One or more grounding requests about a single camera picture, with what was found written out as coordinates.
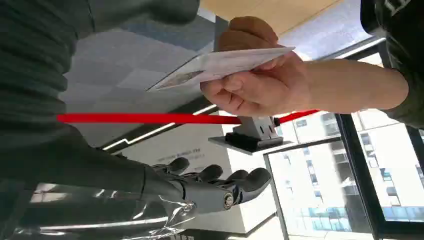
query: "card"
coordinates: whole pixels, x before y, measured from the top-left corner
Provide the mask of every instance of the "card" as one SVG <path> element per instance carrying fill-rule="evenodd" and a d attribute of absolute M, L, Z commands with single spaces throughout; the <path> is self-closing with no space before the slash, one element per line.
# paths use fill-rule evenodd
<path fill-rule="evenodd" d="M 279 47 L 221 51 L 198 55 L 147 91 L 154 92 L 179 86 L 195 85 L 201 82 L 221 79 L 233 73 L 250 71 L 294 49 L 294 47 Z"/>

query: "finger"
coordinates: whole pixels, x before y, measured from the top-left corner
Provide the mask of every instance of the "finger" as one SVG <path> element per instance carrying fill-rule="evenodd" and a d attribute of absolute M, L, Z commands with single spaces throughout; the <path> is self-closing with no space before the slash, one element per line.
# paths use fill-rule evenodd
<path fill-rule="evenodd" d="M 255 16 L 236 17 L 229 23 L 229 29 L 249 33 L 272 45 L 278 41 L 273 28 L 266 21 Z"/>
<path fill-rule="evenodd" d="M 293 51 L 290 51 L 282 56 L 279 56 L 271 61 L 268 61 L 260 66 L 257 66 L 254 70 L 255 71 L 269 71 L 276 67 L 281 67 L 284 65 L 284 63 L 292 58 L 294 55 L 296 55 Z"/>
<path fill-rule="evenodd" d="M 245 101 L 264 106 L 275 105 L 288 93 L 282 81 L 252 72 L 238 72 L 224 78 L 223 87 Z"/>
<path fill-rule="evenodd" d="M 273 48 L 269 42 L 244 31 L 230 30 L 219 37 L 219 51 Z"/>
<path fill-rule="evenodd" d="M 222 80 L 212 80 L 200 83 L 200 89 L 205 98 L 222 108 L 231 101 L 232 94 L 223 87 Z"/>
<path fill-rule="evenodd" d="M 240 96 L 223 89 L 219 80 L 202 82 L 200 88 L 211 103 L 228 113 L 242 116 L 259 114 L 260 106 L 257 103 L 244 101 Z"/>
<path fill-rule="evenodd" d="M 213 96 L 224 89 L 224 82 L 222 79 L 204 81 L 200 83 L 200 90 L 207 96 Z"/>
<path fill-rule="evenodd" d="M 237 116 L 262 116 L 266 115 L 262 111 L 260 104 L 246 101 L 238 95 L 231 94 L 229 104 L 219 106 L 222 110 Z"/>

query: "ceiling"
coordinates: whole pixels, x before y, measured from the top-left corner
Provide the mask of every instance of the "ceiling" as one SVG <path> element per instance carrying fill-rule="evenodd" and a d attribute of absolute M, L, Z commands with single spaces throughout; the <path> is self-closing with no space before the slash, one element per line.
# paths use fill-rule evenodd
<path fill-rule="evenodd" d="M 213 50 L 215 15 L 253 15 L 267 20 L 279 42 L 296 46 L 305 60 L 316 60 L 370 38 L 361 27 L 359 0 L 202 0 L 203 8 L 186 26 L 138 18 L 81 40 L 68 89 L 60 98 L 69 113 L 167 113 L 199 99 L 199 86 L 158 92 L 146 89 L 199 53 Z M 75 124 L 93 147 L 146 133 L 140 124 Z"/>
<path fill-rule="evenodd" d="M 342 0 L 202 0 L 201 6 L 229 21 L 234 17 L 254 16 L 265 20 L 277 35 L 319 16 Z"/>
<path fill-rule="evenodd" d="M 201 52 L 213 50 L 214 23 L 198 16 L 186 26 L 138 18 L 79 41 L 67 90 L 68 113 L 165 113 L 201 95 L 199 87 L 146 92 Z M 93 147 L 137 124 L 75 124 Z"/>

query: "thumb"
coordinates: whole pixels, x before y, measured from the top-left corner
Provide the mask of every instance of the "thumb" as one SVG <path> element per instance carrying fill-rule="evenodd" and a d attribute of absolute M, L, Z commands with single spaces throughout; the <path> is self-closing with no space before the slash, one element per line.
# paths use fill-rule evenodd
<path fill-rule="evenodd" d="M 252 72 L 238 72 L 224 78 L 223 88 L 245 101 L 264 106 L 277 105 L 289 91 L 283 82 Z"/>

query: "red laser beam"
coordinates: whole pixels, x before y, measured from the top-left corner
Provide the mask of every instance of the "red laser beam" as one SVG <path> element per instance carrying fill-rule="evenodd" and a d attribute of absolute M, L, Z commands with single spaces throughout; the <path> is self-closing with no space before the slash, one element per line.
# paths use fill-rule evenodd
<path fill-rule="evenodd" d="M 319 112 L 309 110 L 295 112 L 279 118 L 286 123 Z M 127 123 L 127 124 L 241 124 L 236 116 L 193 115 L 183 113 L 67 113 L 57 116 L 62 123 Z"/>

